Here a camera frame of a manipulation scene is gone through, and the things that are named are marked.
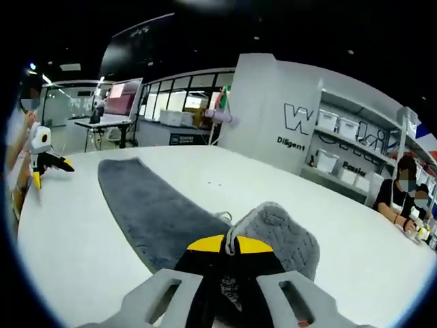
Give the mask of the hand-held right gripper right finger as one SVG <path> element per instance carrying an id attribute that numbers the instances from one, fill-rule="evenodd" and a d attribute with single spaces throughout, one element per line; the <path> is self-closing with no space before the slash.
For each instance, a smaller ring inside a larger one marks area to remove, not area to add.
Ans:
<path id="1" fill-rule="evenodd" d="M 271 246 L 236 237 L 236 280 L 247 327 L 358 327 L 339 313 L 335 299 L 298 271 L 286 271 Z M 306 309 L 314 321 L 297 321 Z"/>

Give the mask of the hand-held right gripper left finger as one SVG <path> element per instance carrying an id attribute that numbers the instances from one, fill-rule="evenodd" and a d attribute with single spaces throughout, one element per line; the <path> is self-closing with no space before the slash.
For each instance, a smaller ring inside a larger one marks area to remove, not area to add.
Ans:
<path id="1" fill-rule="evenodd" d="M 128 292 L 120 309 L 83 327 L 212 327 L 220 292 L 225 236 L 191 243 L 174 269 L 161 269 Z"/>

